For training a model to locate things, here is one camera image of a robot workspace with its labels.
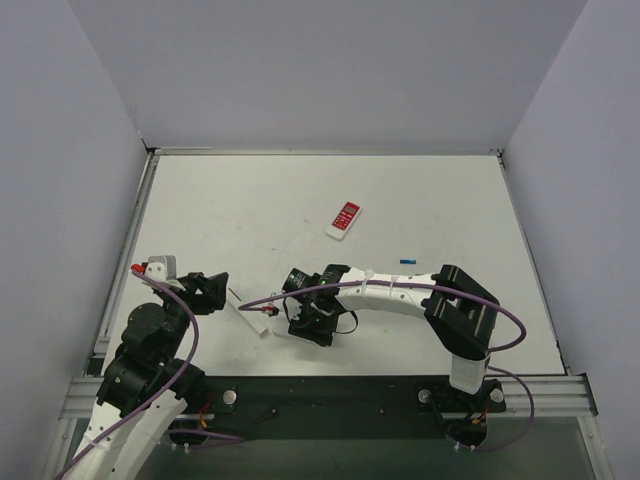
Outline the grey white remote control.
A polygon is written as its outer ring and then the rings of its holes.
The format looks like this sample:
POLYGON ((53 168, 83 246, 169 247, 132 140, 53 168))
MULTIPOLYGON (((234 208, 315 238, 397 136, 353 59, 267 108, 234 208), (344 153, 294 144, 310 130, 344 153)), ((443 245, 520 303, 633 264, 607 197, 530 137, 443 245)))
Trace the grey white remote control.
POLYGON ((274 326, 271 330, 272 334, 278 338, 288 339, 290 334, 288 332, 288 328, 284 326, 274 326))

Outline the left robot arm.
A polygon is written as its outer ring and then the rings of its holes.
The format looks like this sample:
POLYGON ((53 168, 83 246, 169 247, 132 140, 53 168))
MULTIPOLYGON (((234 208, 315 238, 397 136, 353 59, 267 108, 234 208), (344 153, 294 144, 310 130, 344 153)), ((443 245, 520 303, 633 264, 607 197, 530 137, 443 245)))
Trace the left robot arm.
POLYGON ((197 318, 226 304, 226 272, 168 275, 159 262, 131 267, 159 303, 144 303, 128 315, 113 360, 96 394, 90 422, 60 479, 133 479, 175 418, 205 400, 205 374, 176 353, 186 332, 200 336, 197 318))

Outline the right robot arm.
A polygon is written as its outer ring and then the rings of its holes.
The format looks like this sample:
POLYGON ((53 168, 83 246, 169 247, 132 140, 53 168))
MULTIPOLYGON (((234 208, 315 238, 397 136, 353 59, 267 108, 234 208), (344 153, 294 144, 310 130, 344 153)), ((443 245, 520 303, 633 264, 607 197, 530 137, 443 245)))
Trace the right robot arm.
POLYGON ((339 319, 360 310, 424 319, 451 354, 450 386, 467 395, 482 391, 497 313, 485 303, 497 299, 462 269, 390 275, 330 264, 308 275, 292 269, 282 292, 297 306, 285 309, 287 333, 321 347, 332 345, 339 319))

